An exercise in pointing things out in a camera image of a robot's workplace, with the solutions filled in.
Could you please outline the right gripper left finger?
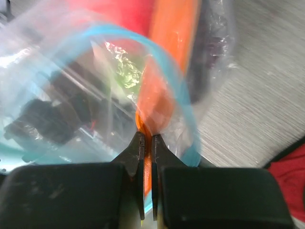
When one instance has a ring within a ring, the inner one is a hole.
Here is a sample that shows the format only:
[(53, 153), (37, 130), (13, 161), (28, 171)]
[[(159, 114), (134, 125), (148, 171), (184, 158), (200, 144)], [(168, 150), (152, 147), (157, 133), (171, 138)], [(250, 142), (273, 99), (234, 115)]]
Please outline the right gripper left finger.
[(2, 177), (3, 229), (138, 229), (144, 212), (145, 137), (109, 163), (23, 166)]

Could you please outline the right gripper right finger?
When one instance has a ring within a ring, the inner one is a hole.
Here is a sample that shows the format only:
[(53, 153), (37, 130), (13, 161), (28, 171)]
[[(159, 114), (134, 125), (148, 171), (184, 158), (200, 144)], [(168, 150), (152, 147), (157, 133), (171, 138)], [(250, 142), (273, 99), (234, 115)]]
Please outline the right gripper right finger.
[(189, 167), (152, 138), (152, 211), (160, 229), (291, 229), (274, 177), (261, 168)]

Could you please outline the clear zip top bag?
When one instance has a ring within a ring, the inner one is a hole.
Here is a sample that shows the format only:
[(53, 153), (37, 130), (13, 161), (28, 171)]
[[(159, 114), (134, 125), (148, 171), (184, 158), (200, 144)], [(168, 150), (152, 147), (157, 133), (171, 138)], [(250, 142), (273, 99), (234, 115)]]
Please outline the clear zip top bag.
[[(199, 122), (233, 67), (230, 0), (201, 0), (185, 82), (197, 139), (177, 107), (160, 135), (199, 164)], [(21, 166), (110, 162), (131, 142), (140, 93), (116, 81), (116, 55), (146, 61), (149, 37), (114, 24), (78, 23), (65, 0), (41, 0), (0, 31), (0, 172)]]

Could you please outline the green toy fruit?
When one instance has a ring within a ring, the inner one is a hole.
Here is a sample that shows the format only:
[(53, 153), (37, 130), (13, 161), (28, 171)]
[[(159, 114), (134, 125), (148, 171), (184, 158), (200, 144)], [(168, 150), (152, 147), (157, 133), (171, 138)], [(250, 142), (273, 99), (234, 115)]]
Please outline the green toy fruit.
[(117, 83), (129, 93), (138, 93), (144, 70), (144, 60), (139, 56), (126, 54), (116, 55), (118, 67), (116, 70)]

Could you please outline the orange papaya slice toy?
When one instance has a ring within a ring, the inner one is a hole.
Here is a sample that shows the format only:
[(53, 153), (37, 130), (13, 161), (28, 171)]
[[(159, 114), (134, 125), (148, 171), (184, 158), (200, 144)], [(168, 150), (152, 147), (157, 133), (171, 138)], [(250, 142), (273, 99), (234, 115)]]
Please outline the orange papaya slice toy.
[(152, 13), (149, 39), (156, 45), (147, 59), (137, 102), (135, 123), (145, 135), (144, 194), (152, 189), (152, 136), (167, 128), (177, 107), (197, 139), (196, 121), (184, 80), (200, 0), (157, 0)]

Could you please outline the red toy apple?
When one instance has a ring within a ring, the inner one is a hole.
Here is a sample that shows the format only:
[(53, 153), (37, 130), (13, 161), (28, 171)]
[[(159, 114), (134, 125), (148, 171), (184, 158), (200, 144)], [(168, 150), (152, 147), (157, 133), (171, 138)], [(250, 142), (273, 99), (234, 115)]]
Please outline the red toy apple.
[(148, 37), (155, 1), (153, 0), (66, 0), (78, 23), (114, 24)]

